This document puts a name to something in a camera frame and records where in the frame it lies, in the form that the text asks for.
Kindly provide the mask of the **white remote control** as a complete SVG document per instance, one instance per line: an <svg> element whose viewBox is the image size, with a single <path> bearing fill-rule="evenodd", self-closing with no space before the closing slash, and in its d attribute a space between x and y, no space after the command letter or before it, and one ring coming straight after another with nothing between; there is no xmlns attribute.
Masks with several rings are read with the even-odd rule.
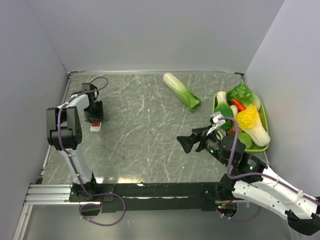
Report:
<svg viewBox="0 0 320 240"><path fill-rule="evenodd" d="M90 131L98 133L102 129L102 121L100 119L93 119L90 125Z"/></svg>

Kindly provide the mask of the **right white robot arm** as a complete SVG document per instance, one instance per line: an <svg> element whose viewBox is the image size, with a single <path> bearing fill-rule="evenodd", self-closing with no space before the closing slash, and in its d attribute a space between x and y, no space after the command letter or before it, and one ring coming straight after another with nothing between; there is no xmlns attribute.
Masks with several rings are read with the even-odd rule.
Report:
<svg viewBox="0 0 320 240"><path fill-rule="evenodd" d="M194 144L196 152L206 150L222 165L227 166L234 135L220 136L208 127L195 128L189 136L177 136L177 141L188 154ZM279 177L271 167L256 156L245 152L245 145L237 142L231 170L224 174L215 188L220 201L243 199L268 209L284 219L302 235L311 236L320 230L320 199L306 195Z"/></svg>

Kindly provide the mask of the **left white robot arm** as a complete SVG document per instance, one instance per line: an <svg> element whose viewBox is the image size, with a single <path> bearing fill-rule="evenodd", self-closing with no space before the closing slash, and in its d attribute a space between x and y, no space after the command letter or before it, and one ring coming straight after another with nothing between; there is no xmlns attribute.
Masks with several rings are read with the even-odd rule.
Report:
<svg viewBox="0 0 320 240"><path fill-rule="evenodd" d="M84 121L90 124L90 131L99 132L104 110L98 96L95 85L84 83L81 91L73 93L67 102L46 110L47 141L67 162L73 177L71 192L87 201L98 197L99 188L82 151L83 132L79 113L84 113Z"/></svg>

